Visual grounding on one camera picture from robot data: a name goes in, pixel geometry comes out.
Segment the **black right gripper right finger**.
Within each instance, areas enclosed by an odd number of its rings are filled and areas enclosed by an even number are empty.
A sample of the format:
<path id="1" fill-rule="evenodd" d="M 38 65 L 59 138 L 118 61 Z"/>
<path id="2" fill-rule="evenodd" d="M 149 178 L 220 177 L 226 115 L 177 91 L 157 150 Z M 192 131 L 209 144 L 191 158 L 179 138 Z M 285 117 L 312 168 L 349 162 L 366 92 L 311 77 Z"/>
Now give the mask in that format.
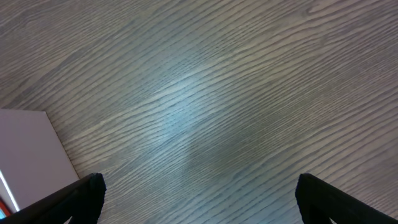
<path id="1" fill-rule="evenodd" d="M 312 174 L 299 175 L 295 198 L 304 224 L 397 224 Z"/>

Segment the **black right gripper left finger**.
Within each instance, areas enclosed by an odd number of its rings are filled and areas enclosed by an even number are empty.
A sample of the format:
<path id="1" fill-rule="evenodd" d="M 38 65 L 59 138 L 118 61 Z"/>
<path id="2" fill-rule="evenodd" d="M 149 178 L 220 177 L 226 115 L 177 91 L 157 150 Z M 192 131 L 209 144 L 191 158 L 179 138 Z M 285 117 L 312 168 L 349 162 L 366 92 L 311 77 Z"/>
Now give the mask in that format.
<path id="1" fill-rule="evenodd" d="M 92 173 L 1 220 L 1 224 L 97 224 L 104 205 L 103 175 Z"/>

